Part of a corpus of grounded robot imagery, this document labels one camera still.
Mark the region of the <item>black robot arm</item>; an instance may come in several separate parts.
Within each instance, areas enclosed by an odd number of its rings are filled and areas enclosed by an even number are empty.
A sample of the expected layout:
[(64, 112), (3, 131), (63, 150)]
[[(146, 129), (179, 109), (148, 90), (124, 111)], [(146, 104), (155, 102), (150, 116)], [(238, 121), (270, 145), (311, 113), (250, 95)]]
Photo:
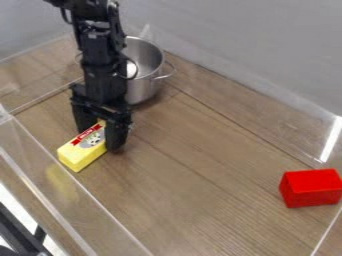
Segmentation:
[(71, 105), (79, 132), (99, 120), (105, 121), (108, 151), (125, 144), (132, 112), (125, 100), (128, 90), (128, 57), (125, 34), (115, 0), (43, 0), (60, 9), (63, 20), (73, 28), (84, 83), (73, 83)]

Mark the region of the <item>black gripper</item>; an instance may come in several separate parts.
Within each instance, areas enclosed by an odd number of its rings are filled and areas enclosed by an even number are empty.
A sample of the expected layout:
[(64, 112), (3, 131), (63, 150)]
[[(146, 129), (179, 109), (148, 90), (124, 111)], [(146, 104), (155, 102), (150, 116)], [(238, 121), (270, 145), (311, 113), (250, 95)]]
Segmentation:
[(105, 120), (105, 148), (117, 151), (125, 144), (132, 124), (125, 100), (128, 81), (127, 62), (104, 65), (81, 62), (84, 83), (72, 83), (71, 105), (79, 132)]

